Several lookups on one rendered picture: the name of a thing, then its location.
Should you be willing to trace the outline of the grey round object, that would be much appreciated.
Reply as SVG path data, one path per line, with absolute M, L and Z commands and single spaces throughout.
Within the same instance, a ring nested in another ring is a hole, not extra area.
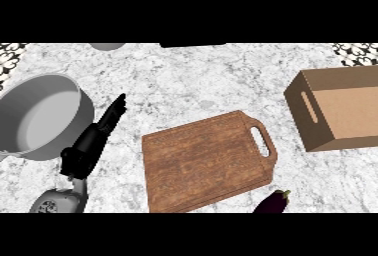
M 112 51 L 122 47 L 125 43 L 90 43 L 90 46 L 98 51 Z

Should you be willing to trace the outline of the dark purple eggplant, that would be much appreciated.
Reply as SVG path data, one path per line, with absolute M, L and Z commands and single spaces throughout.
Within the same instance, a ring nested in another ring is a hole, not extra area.
M 254 212 L 255 213 L 282 213 L 286 205 L 289 203 L 289 195 L 290 191 L 276 190 L 267 198 L 256 205 Z

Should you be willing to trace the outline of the brown wooden cutting board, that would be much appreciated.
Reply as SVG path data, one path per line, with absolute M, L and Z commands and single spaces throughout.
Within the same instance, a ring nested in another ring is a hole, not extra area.
M 152 213 L 189 212 L 273 179 L 274 145 L 240 111 L 144 135 L 141 152 Z

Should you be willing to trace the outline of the grey metal pot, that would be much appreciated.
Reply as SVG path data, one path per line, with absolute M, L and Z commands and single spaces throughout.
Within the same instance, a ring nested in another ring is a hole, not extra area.
M 93 119 L 91 99 L 66 75 L 23 80 L 0 96 L 0 162 L 57 158 Z

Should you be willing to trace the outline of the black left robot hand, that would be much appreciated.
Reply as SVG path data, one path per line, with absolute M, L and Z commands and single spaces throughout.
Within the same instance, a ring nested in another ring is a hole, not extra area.
M 85 128 L 73 145 L 62 150 L 60 174 L 70 179 L 82 180 L 90 175 L 101 155 L 107 137 L 125 110 L 125 94 L 121 94 L 98 121 Z

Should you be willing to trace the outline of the brown cardboard box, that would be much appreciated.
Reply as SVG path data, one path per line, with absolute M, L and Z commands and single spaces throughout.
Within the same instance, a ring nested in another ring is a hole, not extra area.
M 301 70 L 283 95 L 307 152 L 378 147 L 378 66 Z

